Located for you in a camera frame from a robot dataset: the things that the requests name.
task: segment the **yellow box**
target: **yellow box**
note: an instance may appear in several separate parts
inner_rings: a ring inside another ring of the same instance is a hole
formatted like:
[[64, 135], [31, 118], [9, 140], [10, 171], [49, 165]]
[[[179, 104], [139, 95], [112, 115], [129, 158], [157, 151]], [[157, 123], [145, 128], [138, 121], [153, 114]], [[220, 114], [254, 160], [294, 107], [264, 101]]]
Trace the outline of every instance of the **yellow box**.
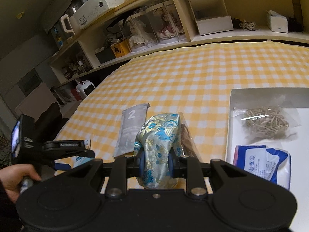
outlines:
[[124, 39], [121, 43], [111, 45], [111, 48], [116, 57], [121, 57], [131, 52], [127, 39]]

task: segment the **screw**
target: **screw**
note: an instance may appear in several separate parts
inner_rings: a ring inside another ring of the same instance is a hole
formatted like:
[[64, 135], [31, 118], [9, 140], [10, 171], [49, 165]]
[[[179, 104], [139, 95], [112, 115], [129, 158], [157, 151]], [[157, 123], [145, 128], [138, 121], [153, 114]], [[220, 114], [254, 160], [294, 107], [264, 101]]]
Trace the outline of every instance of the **screw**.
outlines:
[[152, 197], [155, 198], [155, 199], [159, 199], [161, 197], [161, 195], [160, 194], [153, 194]]
[[200, 195], [204, 195], [207, 193], [206, 189], [202, 188], [202, 187], [194, 187], [191, 189], [191, 193], [196, 195], [196, 196], [200, 196]]
[[122, 191], [119, 188], [113, 187], [107, 191], [107, 194], [112, 197], [117, 197], [122, 194]]

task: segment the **patterned fabric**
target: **patterned fabric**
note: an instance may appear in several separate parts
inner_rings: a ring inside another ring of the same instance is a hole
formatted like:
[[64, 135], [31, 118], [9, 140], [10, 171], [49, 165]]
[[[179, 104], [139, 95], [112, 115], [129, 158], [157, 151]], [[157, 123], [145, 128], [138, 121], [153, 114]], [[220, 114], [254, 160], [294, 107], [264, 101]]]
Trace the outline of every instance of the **patterned fabric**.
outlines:
[[0, 130], [0, 169], [8, 166], [11, 160], [11, 142]]
[[[306, 47], [265, 41], [156, 52], [132, 59], [101, 82], [57, 139], [90, 138], [96, 157], [111, 162], [122, 111], [148, 102], [148, 118], [183, 113], [203, 162], [224, 159], [232, 88], [308, 86]], [[63, 161], [73, 165], [73, 159]], [[128, 186], [141, 188], [135, 178]]]
[[141, 186], [149, 189], [173, 188], [177, 180], [169, 175], [168, 154], [171, 148], [181, 155], [181, 123], [177, 113], [152, 116], [136, 136], [134, 155], [141, 146], [145, 151], [145, 171], [138, 179]]

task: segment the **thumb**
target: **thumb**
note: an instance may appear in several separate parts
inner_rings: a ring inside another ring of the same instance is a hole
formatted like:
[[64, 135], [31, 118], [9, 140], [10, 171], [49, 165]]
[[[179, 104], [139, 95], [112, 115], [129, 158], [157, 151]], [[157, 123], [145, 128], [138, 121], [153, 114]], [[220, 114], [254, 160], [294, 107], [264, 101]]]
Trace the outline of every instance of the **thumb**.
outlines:
[[31, 179], [36, 180], [36, 181], [42, 180], [40, 175], [36, 172], [33, 165], [31, 165], [31, 164], [21, 164], [21, 166], [23, 166], [22, 168], [20, 168], [23, 176], [29, 176]]

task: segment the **floral brocade pouch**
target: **floral brocade pouch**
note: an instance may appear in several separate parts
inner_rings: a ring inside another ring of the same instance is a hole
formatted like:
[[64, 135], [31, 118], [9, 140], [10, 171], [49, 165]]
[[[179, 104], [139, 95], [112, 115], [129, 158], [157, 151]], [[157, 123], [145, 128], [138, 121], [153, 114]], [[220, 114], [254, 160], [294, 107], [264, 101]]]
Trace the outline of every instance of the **floral brocade pouch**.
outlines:
[[181, 123], [178, 113], [163, 113], [152, 116], [136, 136], [134, 155], [141, 147], [145, 151], [145, 171], [138, 182], [148, 189], [173, 188], [177, 179], [169, 175], [168, 154], [171, 148], [177, 156], [181, 147]]

